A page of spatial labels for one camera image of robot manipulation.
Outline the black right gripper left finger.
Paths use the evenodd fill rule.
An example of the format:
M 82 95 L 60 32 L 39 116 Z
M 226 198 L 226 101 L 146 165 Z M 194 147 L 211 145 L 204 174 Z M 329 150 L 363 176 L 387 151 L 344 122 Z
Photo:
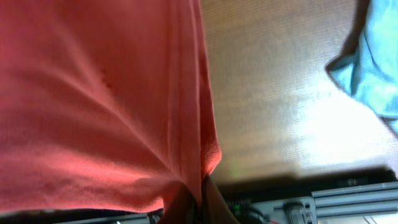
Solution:
M 158 224 L 194 224 L 197 222 L 197 202 L 181 182 L 172 182 L 164 190 L 164 213 Z

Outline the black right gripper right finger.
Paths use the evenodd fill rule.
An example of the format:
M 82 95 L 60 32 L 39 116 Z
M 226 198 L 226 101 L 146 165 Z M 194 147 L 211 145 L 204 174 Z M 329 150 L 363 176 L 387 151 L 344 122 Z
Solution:
M 204 224 L 239 224 L 210 177 L 204 181 L 202 196 Z

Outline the orange soccer t-shirt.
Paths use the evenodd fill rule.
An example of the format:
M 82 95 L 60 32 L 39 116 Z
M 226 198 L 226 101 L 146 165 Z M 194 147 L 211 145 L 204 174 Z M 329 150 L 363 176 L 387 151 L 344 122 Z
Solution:
M 199 1 L 1 2 L 1 211 L 201 201 L 221 160 Z

